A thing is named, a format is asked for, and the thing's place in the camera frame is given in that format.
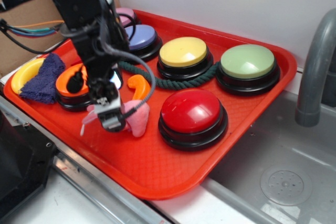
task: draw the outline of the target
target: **sink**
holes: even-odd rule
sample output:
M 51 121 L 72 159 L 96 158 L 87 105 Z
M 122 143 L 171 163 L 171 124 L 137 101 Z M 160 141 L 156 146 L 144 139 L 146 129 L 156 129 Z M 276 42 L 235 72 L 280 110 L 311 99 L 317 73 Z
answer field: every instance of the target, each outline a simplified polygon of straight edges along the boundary
M 212 191 L 236 196 L 257 223 L 334 224 L 336 109 L 323 105 L 320 123 L 306 128 L 295 122 L 296 102 L 284 91 L 251 125 L 209 174 Z

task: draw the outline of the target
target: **purple button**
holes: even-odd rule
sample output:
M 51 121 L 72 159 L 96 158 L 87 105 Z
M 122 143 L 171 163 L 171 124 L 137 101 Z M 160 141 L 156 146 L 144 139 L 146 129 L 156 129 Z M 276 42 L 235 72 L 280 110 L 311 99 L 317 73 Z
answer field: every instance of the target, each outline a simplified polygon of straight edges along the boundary
M 133 26 L 125 28 L 126 33 L 130 37 L 133 32 Z M 136 25 L 135 34 L 130 41 L 130 50 L 138 50 L 148 46 L 155 40 L 155 30 L 148 25 Z

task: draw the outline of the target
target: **pink cloth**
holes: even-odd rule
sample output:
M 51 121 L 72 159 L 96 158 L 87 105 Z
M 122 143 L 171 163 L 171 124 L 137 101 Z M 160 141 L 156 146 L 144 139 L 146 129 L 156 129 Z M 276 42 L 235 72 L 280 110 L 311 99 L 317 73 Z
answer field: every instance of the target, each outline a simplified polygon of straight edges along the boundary
M 124 103 L 124 110 L 128 112 L 131 108 L 135 107 L 141 102 L 141 100 L 131 100 Z M 149 117 L 149 105 L 147 103 L 143 104 L 138 110 L 132 114 L 130 117 L 126 118 L 126 126 L 123 130 L 132 131 L 133 136 L 140 137 L 146 131 L 146 126 Z M 94 105 L 89 105 L 87 107 L 88 115 L 82 120 L 83 125 L 91 123 L 95 120 L 97 115 L 94 113 Z
M 131 108 L 135 107 L 141 102 L 141 100 L 131 100 L 124 104 L 125 112 L 128 112 Z M 146 126 L 149 117 L 149 105 L 145 103 L 138 110 L 126 119 L 125 130 L 131 130 L 133 136 L 140 137 L 146 131 Z

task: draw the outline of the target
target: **plastic tray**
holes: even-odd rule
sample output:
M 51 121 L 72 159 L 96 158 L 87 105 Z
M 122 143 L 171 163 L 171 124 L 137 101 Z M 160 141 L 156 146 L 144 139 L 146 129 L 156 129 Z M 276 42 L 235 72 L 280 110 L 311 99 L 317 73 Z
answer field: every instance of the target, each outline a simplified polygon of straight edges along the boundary
M 80 136 L 81 120 L 86 112 L 67 112 L 57 103 L 45 105 L 23 100 L 11 90 L 10 80 L 4 88 L 5 95 L 54 135 L 81 156 L 114 179 L 126 190 L 142 199 L 167 199 L 180 195 L 199 185 L 212 168 L 223 158 L 260 114 L 295 76 L 297 64 L 286 50 L 219 31 L 198 27 L 161 16 L 135 11 L 143 24 L 154 27 L 163 42 L 183 36 L 198 37 L 206 42 L 219 61 L 225 50 L 241 44 L 258 44 L 269 48 L 281 69 L 278 84 L 268 93 L 255 97 L 240 97 L 224 92 L 216 79 L 200 88 L 213 92 L 228 112 L 228 130 L 216 145 L 198 152 L 184 152 L 167 146 L 158 131 L 160 109 L 165 99 L 174 91 L 157 88 L 149 100 L 150 117 L 146 133 L 135 138 L 130 132 L 109 133 L 98 120 L 87 125 Z M 71 42 L 56 50 L 66 66 L 78 62 L 79 57 Z M 157 58 L 149 62 L 156 70 Z M 131 74 L 124 72 L 124 83 Z M 121 89 L 124 101 L 132 99 L 133 90 L 125 84 Z

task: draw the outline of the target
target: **blue cloth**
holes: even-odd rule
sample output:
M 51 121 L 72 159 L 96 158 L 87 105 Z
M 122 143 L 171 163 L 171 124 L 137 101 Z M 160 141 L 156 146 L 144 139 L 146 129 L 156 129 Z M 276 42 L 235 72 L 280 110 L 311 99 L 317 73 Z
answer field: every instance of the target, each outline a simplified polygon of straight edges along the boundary
M 65 70 L 64 62 L 55 53 L 50 53 L 43 61 L 38 74 L 21 89 L 20 97 L 42 102 L 54 103 L 56 100 L 56 80 Z

